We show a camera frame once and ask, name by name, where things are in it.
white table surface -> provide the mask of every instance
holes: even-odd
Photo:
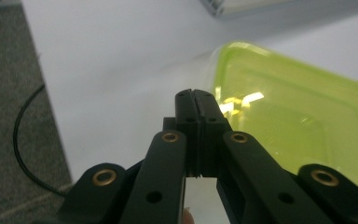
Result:
[[[214,18],[200,1],[22,1],[74,181],[144,158],[174,95],[207,89],[209,56],[246,40],[358,80],[358,1],[298,0]],[[214,180],[188,179],[196,223],[228,223]]]

translucent green lid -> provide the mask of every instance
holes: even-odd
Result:
[[[220,49],[214,95],[234,130],[286,170],[330,166],[358,185],[358,82],[257,46]]]

black metal bracket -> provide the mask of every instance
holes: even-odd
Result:
[[[214,97],[185,90],[143,161],[90,168],[54,217],[36,223],[182,223],[186,177],[216,177],[231,223],[358,223],[358,187],[319,164],[292,175]]]

gray carpet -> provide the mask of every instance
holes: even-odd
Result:
[[[25,100],[41,85],[30,32],[19,4],[0,7],[0,223],[32,223],[54,214],[62,197],[41,189],[14,156],[14,122]],[[24,114],[19,148],[25,164],[55,188],[71,185],[60,139],[45,91]]]

black cable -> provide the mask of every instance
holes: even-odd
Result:
[[[38,186],[42,187],[43,189],[47,189],[57,195],[60,195],[62,197],[66,196],[65,192],[62,192],[58,189],[53,188],[49,184],[43,182],[38,177],[36,177],[31,171],[27,168],[25,163],[23,162],[20,152],[19,152],[19,144],[18,144],[18,135],[19,135],[19,128],[21,123],[21,118],[24,115],[25,110],[28,108],[30,103],[33,101],[33,99],[39,94],[43,89],[45,89],[45,85],[41,85],[25,102],[25,104],[22,106],[19,114],[17,115],[16,122],[14,123],[14,130],[13,130],[13,147],[14,147],[14,154],[16,155],[17,162],[19,163],[20,168],[22,171],[32,180],[34,181]]]

